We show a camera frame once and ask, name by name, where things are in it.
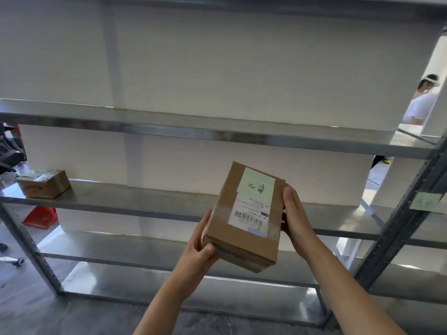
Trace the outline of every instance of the person's left hand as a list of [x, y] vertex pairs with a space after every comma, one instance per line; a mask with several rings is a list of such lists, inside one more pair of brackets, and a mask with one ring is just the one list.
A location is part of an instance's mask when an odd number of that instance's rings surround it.
[[201, 249], [202, 232], [210, 215], [211, 210], [198, 223], [182, 256], [166, 281], [166, 284], [171, 285], [182, 299], [191, 296], [210, 267], [217, 261], [213, 244], [209, 243]]

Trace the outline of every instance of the person's right hand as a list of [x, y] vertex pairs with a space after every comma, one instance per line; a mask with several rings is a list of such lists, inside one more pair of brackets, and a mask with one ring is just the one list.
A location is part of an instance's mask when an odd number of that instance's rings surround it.
[[318, 237], [309, 223], [296, 190], [288, 185], [284, 188], [283, 197], [286, 218], [283, 218], [285, 222], [281, 224], [281, 230], [289, 236], [296, 252], [306, 259], [308, 249], [312, 247], [311, 244], [314, 241], [318, 240]]

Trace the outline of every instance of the person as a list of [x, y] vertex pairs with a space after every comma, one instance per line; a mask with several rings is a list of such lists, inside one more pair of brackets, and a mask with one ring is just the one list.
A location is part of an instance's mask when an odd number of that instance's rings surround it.
[[433, 87], [439, 86], [439, 77], [436, 74], [428, 74], [424, 76], [417, 86], [417, 90], [413, 95], [413, 100], [421, 95], [427, 94]]
[[407, 124], [424, 124], [438, 96], [439, 93], [427, 93], [412, 100], [402, 122]]
[[[283, 196], [287, 222], [282, 224], [282, 230], [290, 237], [296, 252], [307, 261], [343, 333], [405, 334], [316, 236], [296, 191], [287, 186]], [[176, 267], [155, 295], [133, 335], [172, 333], [182, 302], [217, 260], [212, 244], [200, 247], [210, 214], [211, 211], [197, 225]]]

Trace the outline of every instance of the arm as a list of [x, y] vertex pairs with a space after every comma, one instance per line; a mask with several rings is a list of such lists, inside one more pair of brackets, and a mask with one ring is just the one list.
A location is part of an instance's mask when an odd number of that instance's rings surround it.
[[212, 244], [201, 249], [200, 237], [210, 218], [209, 211], [198, 223], [171, 275], [155, 295], [133, 335], [170, 335], [183, 301], [191, 296], [210, 267], [217, 261]]
[[284, 189], [284, 203], [287, 211], [284, 231], [290, 237], [297, 253], [309, 264], [343, 333], [405, 334], [316, 236], [293, 188]]

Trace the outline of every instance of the brown cardboard package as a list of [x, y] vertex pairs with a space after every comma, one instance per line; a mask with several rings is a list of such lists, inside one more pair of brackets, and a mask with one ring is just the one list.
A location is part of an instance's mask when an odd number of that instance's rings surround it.
[[233, 162], [202, 235], [217, 255], [258, 273], [278, 257], [286, 182]]
[[70, 187], [65, 171], [55, 169], [31, 170], [16, 178], [21, 190], [28, 197], [53, 199]]

